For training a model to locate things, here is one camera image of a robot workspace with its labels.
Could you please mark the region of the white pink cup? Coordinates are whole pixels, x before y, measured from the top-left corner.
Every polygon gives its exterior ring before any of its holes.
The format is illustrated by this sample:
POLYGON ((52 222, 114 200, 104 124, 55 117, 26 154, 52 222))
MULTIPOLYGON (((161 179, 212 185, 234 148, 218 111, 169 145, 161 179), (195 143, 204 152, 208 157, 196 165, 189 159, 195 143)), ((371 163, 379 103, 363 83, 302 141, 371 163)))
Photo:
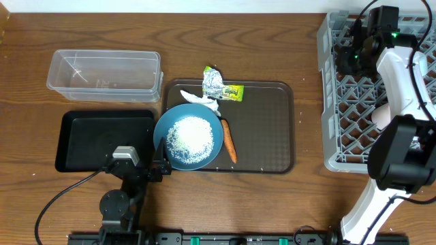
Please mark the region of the white pink cup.
POLYGON ((376 108, 371 115, 371 120, 379 130, 385 129, 391 122, 389 104, 376 108))

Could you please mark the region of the orange carrot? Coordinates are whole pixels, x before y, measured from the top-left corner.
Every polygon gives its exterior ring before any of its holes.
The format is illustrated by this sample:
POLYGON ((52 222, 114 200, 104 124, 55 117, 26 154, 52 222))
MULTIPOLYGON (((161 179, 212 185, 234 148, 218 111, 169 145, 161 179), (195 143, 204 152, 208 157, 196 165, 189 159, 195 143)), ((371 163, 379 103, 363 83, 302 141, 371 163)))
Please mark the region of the orange carrot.
POLYGON ((234 164, 236 164, 237 163, 237 153, 236 153, 236 149, 234 147, 234 142, 232 140, 232 136, 230 133, 229 124, 225 119, 221 119, 220 121, 221 121, 221 125, 223 127, 223 136, 224 136, 223 142, 225 144, 225 147, 229 153, 229 156, 230 156, 232 162, 234 164))

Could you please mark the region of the light blue bowl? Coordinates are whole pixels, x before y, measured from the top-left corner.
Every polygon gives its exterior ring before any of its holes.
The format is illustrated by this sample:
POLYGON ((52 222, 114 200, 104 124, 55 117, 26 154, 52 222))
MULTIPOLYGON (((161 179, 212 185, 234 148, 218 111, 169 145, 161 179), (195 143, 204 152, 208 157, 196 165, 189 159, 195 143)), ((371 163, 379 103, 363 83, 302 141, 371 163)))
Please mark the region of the light blue bowl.
POLYGON ((421 73, 422 77, 424 77, 428 73, 428 65, 427 65, 426 55, 422 52, 417 52, 416 56, 417 56, 417 60, 418 60, 417 64, 419 65, 419 68, 420 68, 420 73, 421 73))

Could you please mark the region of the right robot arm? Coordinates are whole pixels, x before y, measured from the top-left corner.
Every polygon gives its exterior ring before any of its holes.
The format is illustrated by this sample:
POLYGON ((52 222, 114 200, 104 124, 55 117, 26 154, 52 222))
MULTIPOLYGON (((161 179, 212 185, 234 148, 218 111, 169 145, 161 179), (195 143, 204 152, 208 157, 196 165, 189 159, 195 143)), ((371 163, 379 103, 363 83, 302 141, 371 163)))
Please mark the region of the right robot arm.
POLYGON ((435 106, 425 88, 427 59, 415 35, 402 34, 396 17, 356 20, 350 47, 340 52, 345 74, 378 73, 389 110, 377 120, 382 134, 369 152, 364 192, 327 244, 373 244, 381 226, 402 201, 435 181, 435 106))

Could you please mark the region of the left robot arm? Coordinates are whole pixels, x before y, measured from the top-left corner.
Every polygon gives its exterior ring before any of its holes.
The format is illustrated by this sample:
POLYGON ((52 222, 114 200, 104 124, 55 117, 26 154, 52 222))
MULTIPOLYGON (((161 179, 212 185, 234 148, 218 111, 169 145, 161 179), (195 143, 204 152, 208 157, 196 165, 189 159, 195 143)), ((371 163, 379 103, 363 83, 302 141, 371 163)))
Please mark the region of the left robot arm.
POLYGON ((161 182, 172 166, 166 141, 160 139, 150 163, 141 163, 133 146, 119 146, 103 171, 122 180, 120 189, 108 191, 99 203, 102 227, 95 244, 154 244, 154 235, 138 228, 147 184, 161 182))

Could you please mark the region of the grey dishwasher rack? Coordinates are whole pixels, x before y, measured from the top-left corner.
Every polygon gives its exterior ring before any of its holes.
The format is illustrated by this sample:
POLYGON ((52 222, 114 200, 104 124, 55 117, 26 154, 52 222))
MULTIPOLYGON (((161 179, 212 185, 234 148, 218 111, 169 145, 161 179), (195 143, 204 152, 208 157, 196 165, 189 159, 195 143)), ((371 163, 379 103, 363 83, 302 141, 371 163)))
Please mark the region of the grey dishwasher rack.
MULTIPOLYGON (((317 32, 317 60, 322 75, 324 111, 322 141, 324 164, 332 172, 367 172, 369 152, 382 130, 371 120, 373 111, 388 103, 382 77, 343 75, 336 59, 343 46, 352 45, 350 29, 356 19, 348 12, 331 12, 317 32)), ((398 28, 402 34, 415 35, 419 51, 427 58, 425 88, 435 106, 435 30, 430 20, 421 16, 402 16, 398 28)))

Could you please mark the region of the pile of white rice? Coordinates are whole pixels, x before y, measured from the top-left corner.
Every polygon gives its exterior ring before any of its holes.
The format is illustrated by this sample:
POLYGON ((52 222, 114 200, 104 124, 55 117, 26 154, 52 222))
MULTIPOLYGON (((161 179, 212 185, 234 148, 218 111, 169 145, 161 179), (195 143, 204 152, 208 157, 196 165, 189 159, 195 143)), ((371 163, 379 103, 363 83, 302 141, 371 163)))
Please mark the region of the pile of white rice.
POLYGON ((166 140, 171 156, 185 165, 205 160, 214 146, 211 124, 195 116, 176 121, 166 140))

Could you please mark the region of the dark blue plate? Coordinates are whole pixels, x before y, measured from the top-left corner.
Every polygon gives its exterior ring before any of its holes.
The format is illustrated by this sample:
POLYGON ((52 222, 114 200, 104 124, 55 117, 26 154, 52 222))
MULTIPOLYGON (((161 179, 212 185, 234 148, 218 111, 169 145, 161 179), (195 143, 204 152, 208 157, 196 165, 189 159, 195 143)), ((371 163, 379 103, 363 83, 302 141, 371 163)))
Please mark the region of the dark blue plate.
POLYGON ((170 164, 174 169, 182 171, 197 170, 208 165, 219 154, 223 145, 223 129, 217 116, 213 113, 212 110, 208 109, 207 107, 192 103, 178 105, 162 115, 162 117, 157 122, 153 135, 155 146, 158 146, 158 143, 162 137, 164 137, 166 140, 166 150, 168 153, 170 164), (212 152, 209 157, 207 157, 203 161, 200 161, 199 163, 191 165, 182 164, 180 161, 177 161, 174 157, 172 157, 168 150, 166 140, 168 131, 175 124, 175 122, 188 116, 200 117, 211 124, 214 143, 212 152))

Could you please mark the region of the black plastic tray bin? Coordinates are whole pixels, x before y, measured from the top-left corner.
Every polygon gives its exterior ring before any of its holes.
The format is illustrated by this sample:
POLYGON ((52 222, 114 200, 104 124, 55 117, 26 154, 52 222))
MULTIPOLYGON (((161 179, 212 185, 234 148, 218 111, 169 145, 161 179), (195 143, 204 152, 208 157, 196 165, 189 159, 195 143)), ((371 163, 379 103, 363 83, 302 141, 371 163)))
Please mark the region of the black plastic tray bin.
POLYGON ((55 168, 95 172, 119 146, 132 146, 143 163, 151 161, 155 120, 150 110, 70 111, 63 115, 55 168))

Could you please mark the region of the crumpled white tissue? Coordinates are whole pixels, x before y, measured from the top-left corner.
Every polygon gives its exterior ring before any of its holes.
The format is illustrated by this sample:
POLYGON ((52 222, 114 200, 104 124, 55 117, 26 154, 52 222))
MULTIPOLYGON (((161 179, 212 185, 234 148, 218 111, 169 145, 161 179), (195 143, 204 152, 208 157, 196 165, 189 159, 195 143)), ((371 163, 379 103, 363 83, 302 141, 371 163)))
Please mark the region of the crumpled white tissue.
POLYGON ((184 90, 181 90, 181 95, 189 103, 206 106, 207 108, 212 110, 217 116, 221 116, 221 113, 219 111, 219 104, 216 99, 210 99, 206 95, 204 95, 203 97, 198 97, 184 90))

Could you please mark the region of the clear plastic bin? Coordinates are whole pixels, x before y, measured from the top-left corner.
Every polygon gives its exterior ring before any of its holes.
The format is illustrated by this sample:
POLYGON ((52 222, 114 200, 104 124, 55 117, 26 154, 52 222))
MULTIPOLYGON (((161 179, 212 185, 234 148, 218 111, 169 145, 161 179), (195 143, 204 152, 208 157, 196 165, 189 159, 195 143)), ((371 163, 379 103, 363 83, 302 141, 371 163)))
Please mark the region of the clear plastic bin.
POLYGON ((157 102, 163 76, 158 52, 57 50, 46 86, 72 101, 157 102))

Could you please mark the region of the crumpled foil wrapper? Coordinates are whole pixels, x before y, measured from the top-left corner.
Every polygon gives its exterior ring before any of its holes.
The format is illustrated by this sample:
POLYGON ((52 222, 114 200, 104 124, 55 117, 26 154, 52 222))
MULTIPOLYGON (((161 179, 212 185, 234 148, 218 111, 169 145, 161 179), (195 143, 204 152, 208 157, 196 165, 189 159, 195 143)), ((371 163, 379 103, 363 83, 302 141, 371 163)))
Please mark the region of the crumpled foil wrapper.
POLYGON ((218 70, 206 66, 203 71, 202 93, 206 97, 221 99, 223 95, 223 79, 218 70))

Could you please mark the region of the yellow green snack packet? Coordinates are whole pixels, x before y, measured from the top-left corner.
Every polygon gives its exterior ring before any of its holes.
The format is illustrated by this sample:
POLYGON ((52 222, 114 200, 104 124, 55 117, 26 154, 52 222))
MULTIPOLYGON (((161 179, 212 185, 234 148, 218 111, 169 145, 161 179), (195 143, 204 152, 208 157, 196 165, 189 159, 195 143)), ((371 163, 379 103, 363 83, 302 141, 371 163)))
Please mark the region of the yellow green snack packet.
POLYGON ((225 85, 222 89, 222 99, 241 102, 244 94, 243 85, 225 85))

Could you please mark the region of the brown serving tray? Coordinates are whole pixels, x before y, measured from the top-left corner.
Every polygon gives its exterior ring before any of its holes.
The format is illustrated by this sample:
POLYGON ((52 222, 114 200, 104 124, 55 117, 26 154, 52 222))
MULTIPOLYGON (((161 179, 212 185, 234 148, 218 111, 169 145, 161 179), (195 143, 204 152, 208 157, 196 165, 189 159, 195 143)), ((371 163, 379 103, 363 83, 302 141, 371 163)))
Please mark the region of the brown serving tray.
POLYGON ((286 174, 296 162, 294 95, 283 82, 227 81, 244 86, 243 100, 219 100, 237 153, 233 163, 223 146, 201 172, 286 174))

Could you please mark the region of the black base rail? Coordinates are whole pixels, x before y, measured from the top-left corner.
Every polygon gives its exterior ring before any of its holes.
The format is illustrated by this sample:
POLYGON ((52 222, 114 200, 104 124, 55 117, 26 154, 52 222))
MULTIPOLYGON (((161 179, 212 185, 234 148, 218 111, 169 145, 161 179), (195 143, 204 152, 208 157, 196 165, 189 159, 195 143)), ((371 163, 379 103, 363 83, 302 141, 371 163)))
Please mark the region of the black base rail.
POLYGON ((69 245, 133 244, 133 245, 322 245, 321 235, 187 235, 181 233, 107 233, 71 234, 69 245))

